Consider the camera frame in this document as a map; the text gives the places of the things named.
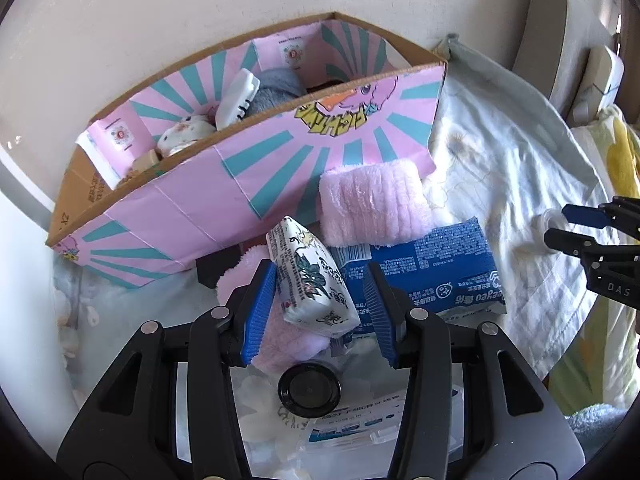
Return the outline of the white plastic case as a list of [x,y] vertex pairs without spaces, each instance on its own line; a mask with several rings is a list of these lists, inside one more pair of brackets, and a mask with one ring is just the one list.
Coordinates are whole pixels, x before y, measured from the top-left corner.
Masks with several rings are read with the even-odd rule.
[[242,120],[260,88],[260,80],[246,68],[237,73],[222,96],[215,114],[217,130],[227,128]]

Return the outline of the blue wet wipes pack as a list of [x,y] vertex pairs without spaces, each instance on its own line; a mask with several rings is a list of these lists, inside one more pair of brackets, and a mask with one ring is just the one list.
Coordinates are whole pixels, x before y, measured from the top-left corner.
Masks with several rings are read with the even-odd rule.
[[358,335],[373,324],[364,304],[363,271],[378,264],[390,286],[403,290],[413,304],[451,322],[478,312],[506,313],[500,276],[477,218],[431,230],[413,242],[395,246],[361,244],[333,248],[359,316]]

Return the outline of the grey floral bed sheet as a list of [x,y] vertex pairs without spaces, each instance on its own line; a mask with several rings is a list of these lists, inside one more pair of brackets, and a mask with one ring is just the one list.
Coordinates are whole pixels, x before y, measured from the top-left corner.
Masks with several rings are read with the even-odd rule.
[[[425,181],[435,221],[477,218],[497,263],[506,314],[499,324],[539,376],[579,333],[596,297],[574,259],[548,252],[535,219],[567,204],[608,199],[597,171],[554,108],[489,58],[450,42],[449,67]],[[61,338],[74,355],[66,370],[83,401],[145,321],[194,320],[217,302],[194,271],[126,289],[58,260],[54,284],[72,310]]]

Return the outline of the pink teal cardboard box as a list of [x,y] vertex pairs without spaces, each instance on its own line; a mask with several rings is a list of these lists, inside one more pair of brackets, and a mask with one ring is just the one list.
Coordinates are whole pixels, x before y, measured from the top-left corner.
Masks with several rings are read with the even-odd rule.
[[[186,118],[212,117],[248,70],[287,68],[298,98],[216,128],[142,170],[136,158]],[[94,116],[64,174],[48,245],[127,288],[319,214],[322,174],[413,160],[428,142],[447,64],[388,30],[338,12],[274,24],[172,64]]]

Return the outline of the white blue paper sachet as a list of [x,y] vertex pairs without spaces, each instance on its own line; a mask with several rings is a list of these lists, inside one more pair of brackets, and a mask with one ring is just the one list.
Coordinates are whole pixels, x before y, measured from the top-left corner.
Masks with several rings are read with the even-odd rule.
[[375,394],[370,382],[346,380],[340,403],[329,414],[308,422],[296,443],[295,454],[346,452],[395,442],[406,395],[406,387]]

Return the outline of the white spotted sock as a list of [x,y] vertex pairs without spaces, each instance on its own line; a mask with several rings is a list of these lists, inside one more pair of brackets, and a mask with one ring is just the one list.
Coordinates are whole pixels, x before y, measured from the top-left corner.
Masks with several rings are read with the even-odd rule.
[[158,138],[156,149],[166,158],[216,132],[216,128],[205,115],[191,115],[182,118],[168,128]]

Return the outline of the beige headboard cushion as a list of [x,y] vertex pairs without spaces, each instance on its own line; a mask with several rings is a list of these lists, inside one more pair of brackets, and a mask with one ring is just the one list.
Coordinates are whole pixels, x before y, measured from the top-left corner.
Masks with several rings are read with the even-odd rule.
[[529,0],[512,70],[534,86],[571,127],[612,105],[624,74],[614,36],[585,0]]

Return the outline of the pink fluffy towel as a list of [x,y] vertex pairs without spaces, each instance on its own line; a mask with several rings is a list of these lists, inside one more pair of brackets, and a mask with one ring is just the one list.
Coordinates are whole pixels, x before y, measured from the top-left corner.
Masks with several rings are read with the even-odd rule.
[[[226,304],[232,292],[250,284],[262,259],[268,259],[266,245],[250,248],[242,255],[240,262],[224,272],[219,279],[216,293],[218,302]],[[309,361],[329,348],[331,339],[310,330],[303,330],[285,321],[279,295],[274,296],[270,315],[258,355],[252,364],[267,375],[280,375],[289,367]]]
[[394,246],[434,229],[416,164],[396,159],[322,174],[320,228],[331,247]]

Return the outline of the beige round cosmetic jar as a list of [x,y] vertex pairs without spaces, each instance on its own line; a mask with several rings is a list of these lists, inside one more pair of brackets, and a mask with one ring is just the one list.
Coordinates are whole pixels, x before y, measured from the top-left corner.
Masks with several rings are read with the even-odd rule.
[[134,160],[131,166],[133,172],[143,172],[152,168],[160,162],[157,151],[149,150]]

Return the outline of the black red lipstick box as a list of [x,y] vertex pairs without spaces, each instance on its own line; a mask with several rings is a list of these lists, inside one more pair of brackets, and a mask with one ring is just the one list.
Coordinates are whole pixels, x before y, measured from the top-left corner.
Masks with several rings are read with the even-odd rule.
[[220,278],[240,262],[242,255],[243,246],[236,244],[197,258],[195,269],[198,282],[207,288],[215,289]]

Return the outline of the grey fluffy slipper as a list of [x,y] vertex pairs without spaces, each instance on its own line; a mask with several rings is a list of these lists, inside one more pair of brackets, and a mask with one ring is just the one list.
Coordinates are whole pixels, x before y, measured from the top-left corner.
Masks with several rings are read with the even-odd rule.
[[264,70],[258,77],[260,86],[247,109],[246,118],[271,110],[286,102],[306,96],[299,76],[290,68]]

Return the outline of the black round jar lid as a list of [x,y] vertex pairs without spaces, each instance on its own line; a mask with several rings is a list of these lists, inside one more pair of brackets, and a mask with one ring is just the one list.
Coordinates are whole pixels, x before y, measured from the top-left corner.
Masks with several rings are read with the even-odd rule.
[[278,397],[292,414],[321,418],[341,402],[342,388],[337,374],[320,363],[299,363],[286,370],[278,381]]

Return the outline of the white printed tissue pack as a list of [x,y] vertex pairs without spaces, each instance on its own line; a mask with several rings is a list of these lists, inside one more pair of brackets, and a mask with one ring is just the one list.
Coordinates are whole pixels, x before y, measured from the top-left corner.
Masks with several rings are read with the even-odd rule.
[[360,325],[340,270],[313,232],[286,216],[268,232],[267,246],[285,322],[331,339]]

